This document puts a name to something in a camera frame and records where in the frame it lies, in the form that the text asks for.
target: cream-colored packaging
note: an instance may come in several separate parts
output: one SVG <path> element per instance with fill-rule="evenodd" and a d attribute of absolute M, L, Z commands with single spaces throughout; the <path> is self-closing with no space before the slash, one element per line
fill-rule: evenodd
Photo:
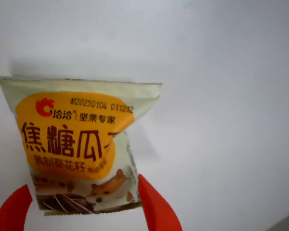
<path fill-rule="evenodd" d="M 139 205 L 124 130 L 158 100 L 161 84 L 1 79 L 23 138 L 39 207 L 100 213 Z"/>

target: white background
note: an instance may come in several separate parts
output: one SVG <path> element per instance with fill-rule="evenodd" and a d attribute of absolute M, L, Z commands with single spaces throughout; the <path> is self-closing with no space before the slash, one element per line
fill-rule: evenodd
<path fill-rule="evenodd" d="M 138 170 L 184 231 L 263 231 L 289 214 L 289 0 L 0 0 L 0 75 L 163 82 L 131 126 Z M 0 89 L 0 206 L 29 184 Z M 145 231 L 141 209 L 26 231 Z"/>

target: orange label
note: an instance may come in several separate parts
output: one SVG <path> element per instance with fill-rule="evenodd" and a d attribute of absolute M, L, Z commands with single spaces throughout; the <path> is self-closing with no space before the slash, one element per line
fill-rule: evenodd
<path fill-rule="evenodd" d="M 99 93 L 43 92 L 17 108 L 27 161 L 37 171 L 101 180 L 113 165 L 113 138 L 134 121 L 133 107 Z"/>

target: red logo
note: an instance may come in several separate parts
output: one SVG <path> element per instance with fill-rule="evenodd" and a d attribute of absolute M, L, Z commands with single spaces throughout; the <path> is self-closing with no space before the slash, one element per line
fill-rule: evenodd
<path fill-rule="evenodd" d="M 53 103 L 54 103 L 53 100 L 48 100 L 47 98 L 44 98 L 41 101 L 38 100 L 37 104 L 36 104 L 37 112 L 43 117 L 51 116 L 53 114 L 53 112 L 51 110 L 49 112 L 46 112 L 45 106 L 48 106 L 51 109 L 53 109 L 53 107 L 54 107 Z"/>

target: cartoon hamster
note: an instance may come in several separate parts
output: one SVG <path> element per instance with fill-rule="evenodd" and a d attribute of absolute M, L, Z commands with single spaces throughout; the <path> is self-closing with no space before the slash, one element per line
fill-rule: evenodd
<path fill-rule="evenodd" d="M 95 211 L 115 207 L 118 199 L 125 198 L 127 203 L 133 200 L 133 196 L 129 192 L 130 188 L 131 179 L 127 178 L 123 171 L 119 169 L 117 174 L 109 181 L 101 185 L 92 184 L 92 192 L 87 197 L 87 201 L 95 204 Z"/>

